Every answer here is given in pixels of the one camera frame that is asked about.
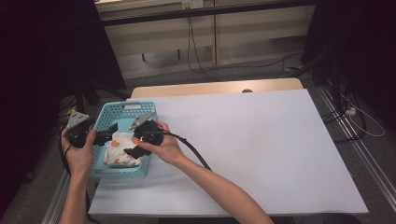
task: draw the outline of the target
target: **forearm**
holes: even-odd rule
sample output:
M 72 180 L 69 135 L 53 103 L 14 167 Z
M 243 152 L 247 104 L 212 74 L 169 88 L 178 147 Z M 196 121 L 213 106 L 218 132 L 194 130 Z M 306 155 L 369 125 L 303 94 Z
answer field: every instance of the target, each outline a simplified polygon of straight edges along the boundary
M 273 223 L 262 208 L 242 189 L 226 178 L 188 158 L 175 166 L 189 176 L 226 212 L 240 223 Z
M 69 190 L 67 191 L 64 210 L 62 212 L 61 224 L 85 223 L 86 206 L 85 197 L 87 190 L 87 178 L 72 176 Z

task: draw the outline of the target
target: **white tabletop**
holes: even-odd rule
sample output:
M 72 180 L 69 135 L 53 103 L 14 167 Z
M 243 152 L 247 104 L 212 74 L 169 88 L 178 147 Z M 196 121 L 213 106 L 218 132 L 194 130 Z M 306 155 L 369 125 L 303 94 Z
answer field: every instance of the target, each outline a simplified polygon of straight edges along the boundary
M 269 215 L 368 212 L 307 90 L 145 100 Z M 90 214 L 228 216 L 178 169 L 151 157 L 146 178 L 102 179 Z

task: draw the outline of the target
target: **hand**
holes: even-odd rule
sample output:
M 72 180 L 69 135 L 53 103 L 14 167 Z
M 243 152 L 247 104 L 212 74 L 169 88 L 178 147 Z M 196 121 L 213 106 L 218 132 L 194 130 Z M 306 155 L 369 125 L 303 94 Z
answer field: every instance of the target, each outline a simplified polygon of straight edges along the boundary
M 62 131 L 62 150 L 63 153 L 71 146 L 71 143 L 67 139 L 68 128 Z M 71 176 L 80 176 L 88 178 L 93 161 L 93 141 L 96 137 L 96 131 L 91 130 L 85 140 L 83 148 L 77 148 L 71 146 L 67 153 L 66 159 L 70 167 Z
M 158 120 L 154 120 L 154 122 L 162 129 L 170 132 L 166 123 Z M 154 146 L 148 142 L 140 142 L 138 145 L 145 150 L 155 153 L 161 160 L 172 165 L 176 165 L 178 161 L 187 158 L 181 151 L 176 138 L 166 134 L 163 135 L 163 142 L 159 146 Z

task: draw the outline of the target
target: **cable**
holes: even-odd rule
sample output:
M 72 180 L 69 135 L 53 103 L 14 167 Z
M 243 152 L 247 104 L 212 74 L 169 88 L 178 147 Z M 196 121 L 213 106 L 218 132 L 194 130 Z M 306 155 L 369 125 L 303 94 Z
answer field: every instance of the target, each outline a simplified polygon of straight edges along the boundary
M 64 153 L 64 151 L 62 150 L 62 131 L 64 130 L 66 124 L 61 125 L 60 130 L 59 130 L 59 134 L 58 134 L 58 148 L 59 148 L 59 152 L 61 154 L 61 160 L 62 160 L 62 164 L 64 165 L 64 169 L 66 170 L 66 172 L 71 176 L 70 174 L 70 167 L 68 165 L 67 159 L 66 159 L 66 153 Z M 88 214 L 88 211 L 90 210 L 90 196 L 88 194 L 88 191 L 86 191 L 86 197 L 85 197 L 85 205 L 87 208 L 87 219 L 92 222 L 92 223 L 96 223 L 96 224 L 101 224 L 98 220 L 95 220 L 91 217 L 90 214 Z
M 147 132 L 147 133 L 143 133 L 143 134 L 166 134 L 166 135 L 170 135 L 175 137 L 176 139 L 178 139 L 180 142 L 182 142 L 184 145 L 186 145 L 187 147 L 189 147 L 191 149 L 191 151 L 195 154 L 195 156 L 198 158 L 198 160 L 201 162 L 201 164 L 208 170 L 212 170 L 210 169 L 209 165 L 207 165 L 206 161 L 204 160 L 204 158 L 201 156 L 201 154 L 199 154 L 199 152 L 197 151 L 197 149 L 195 149 L 195 147 L 192 146 L 192 144 L 190 144 L 187 139 L 182 138 L 180 136 L 178 136 L 177 134 L 174 133 L 170 133 L 166 130 L 164 130 L 165 132 Z
M 332 110 L 331 112 L 324 114 L 324 115 L 320 115 L 322 117 L 322 119 L 326 119 L 328 118 L 331 114 L 333 114 L 334 112 L 336 112 L 336 110 Z
M 359 105 L 359 102 L 356 99 L 356 96 L 355 96 L 355 94 L 353 92 L 352 92 L 352 97 L 355 99 L 356 104 Z M 366 120 L 364 119 L 364 116 L 362 115 L 362 113 L 358 113 L 358 115 L 361 118 L 362 130 L 367 130 L 367 124 L 366 124 Z M 336 141 L 334 141 L 334 143 L 345 143 L 345 142 L 358 140 L 358 139 L 362 138 L 366 134 L 366 132 L 363 132 L 362 130 L 355 136 L 352 136 L 352 137 L 349 137 L 349 138 L 343 139 L 343 140 L 336 140 Z
M 284 68 L 285 68 L 285 64 L 284 64 L 285 60 L 288 59 L 288 58 L 290 58 L 291 56 L 294 56 L 294 55 L 301 55 L 301 54 L 302 54 L 302 53 L 287 54 L 287 55 L 285 55 L 285 56 L 283 57 L 283 59 L 281 59 L 281 60 L 279 60 L 279 61 L 276 61 L 276 62 L 274 62 L 274 63 L 262 64 L 262 65 L 250 65 L 250 66 L 247 66 L 247 65 L 223 66 L 223 67 L 215 67 L 215 68 L 210 68 L 210 69 L 204 70 L 203 67 L 201 66 L 201 63 L 200 63 L 199 58 L 198 58 L 198 53 L 197 53 L 197 48 L 196 48 L 196 45 L 195 45 L 195 39 L 194 39 L 194 33 L 193 33 L 193 27 L 192 27 L 191 18 L 188 18 L 188 22 L 189 22 L 189 47 L 188 47 L 188 53 L 187 53 L 187 62 L 188 62 L 188 64 L 189 64 L 189 68 L 190 68 L 190 70 L 191 70 L 192 72 L 194 72 L 194 73 L 204 73 L 204 75 L 205 75 L 207 78 L 212 79 L 212 80 L 221 81 L 221 80 L 219 80 L 219 79 L 210 77 L 210 76 L 207 74 L 208 72 L 215 71 L 215 70 L 219 70 L 219 69 L 228 69 L 228 68 L 261 68 L 261 67 L 271 66 L 271 65 L 274 65 L 274 64 L 277 64 L 277 63 L 283 63 L 283 68 L 282 68 L 282 70 L 281 70 L 280 73 L 276 76 L 276 77 L 279 77 L 279 76 L 283 73 L 283 70 L 284 70 Z M 194 69 L 191 67 L 191 62 L 190 62 L 190 49 L 191 49 L 191 42 L 190 42 L 190 40 L 191 40 L 191 38 L 192 38 L 192 43 L 193 43 L 193 45 L 194 45 L 195 56 L 196 56 L 198 65 L 199 65 L 199 67 L 200 67 L 200 70 L 198 70 L 198 71 L 197 71 L 197 70 L 194 70 Z
M 285 60 L 291 58 L 291 56 L 294 55 L 298 55 L 298 54 L 302 54 L 302 53 L 295 53 L 295 54 L 287 54 L 282 58 L 282 70 L 280 70 L 279 74 L 277 74 L 277 76 L 275 78 L 279 78 L 280 75 L 282 75 L 283 71 L 285 70 Z
M 378 127 L 381 128 L 382 133 L 381 133 L 381 134 L 374 134 L 374 133 L 369 133 L 369 132 L 367 132 L 366 130 L 363 130 L 363 128 L 362 128 L 361 126 L 359 126 L 359 125 L 355 122 L 355 120 L 353 120 L 352 117 L 349 115 L 350 121 L 352 121 L 352 123 L 355 124 L 355 126 L 356 126 L 357 128 L 359 128 L 360 130 L 362 130 L 363 132 L 365 132 L 365 133 L 367 133 L 367 134 L 370 134 L 370 135 L 373 136 L 373 137 L 382 137 L 382 136 L 385 135 L 385 129 L 384 129 L 375 119 L 373 119 L 370 115 L 368 115 L 368 114 L 365 113 L 363 110 L 361 110 L 358 106 L 352 104 L 343 94 L 341 94 L 341 96 L 342 96 L 344 99 L 346 99 L 346 101 L 347 101 L 350 105 L 354 106 L 354 107 L 355 107 L 357 110 L 359 110 L 362 114 L 364 114 L 365 116 L 369 117 L 372 121 L 374 121 L 374 122 L 378 125 Z
M 219 79 L 217 79 L 217 78 L 213 78 L 213 77 L 208 76 L 207 73 L 206 73 L 206 71 L 202 68 L 201 63 L 200 63 L 200 61 L 199 61 L 199 57 L 198 57 L 198 53 L 197 53 L 197 48 L 196 48 L 196 46 L 195 46 L 195 38 L 194 38 L 194 32 L 193 32 L 193 28 L 192 28 L 192 21 L 191 21 L 191 18 L 190 18 L 190 17 L 188 17 L 187 20 L 188 20 L 188 22 L 189 22 L 189 49 L 188 49 L 188 51 L 187 51 L 187 61 L 188 61 L 188 63 L 189 63 L 189 67 L 190 67 L 191 71 L 195 72 L 195 71 L 191 68 L 191 65 L 190 65 L 190 39 L 191 39 L 191 37 L 192 37 L 192 43 L 193 43 L 193 45 L 194 45 L 195 57 L 196 57 L 196 59 L 197 59 L 198 65 L 199 65 L 199 67 L 200 67 L 202 73 L 204 73 L 204 75 L 205 75 L 207 78 L 211 79 L 211 80 L 214 80 L 214 81 L 221 81 L 221 80 L 219 80 Z
M 329 123 L 329 122 L 335 121 L 335 120 L 337 120 L 337 119 L 341 119 L 341 118 L 345 115 L 346 112 L 347 112 L 347 109 L 345 109 L 344 111 L 342 111 L 341 114 L 334 116 L 334 118 L 332 118 L 332 119 L 327 119 L 327 118 L 326 118 L 326 119 L 323 119 L 323 123 Z

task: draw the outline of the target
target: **power strip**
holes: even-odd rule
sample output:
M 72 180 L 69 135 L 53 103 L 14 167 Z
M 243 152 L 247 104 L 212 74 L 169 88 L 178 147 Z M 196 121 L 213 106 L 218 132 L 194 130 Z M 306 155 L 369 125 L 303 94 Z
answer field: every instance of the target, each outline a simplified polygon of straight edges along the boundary
M 181 9 L 195 9 L 204 7 L 204 0 L 184 0 L 181 2 Z
M 355 107 L 348 107 L 346 110 L 346 115 L 354 116 L 356 115 L 356 108 Z

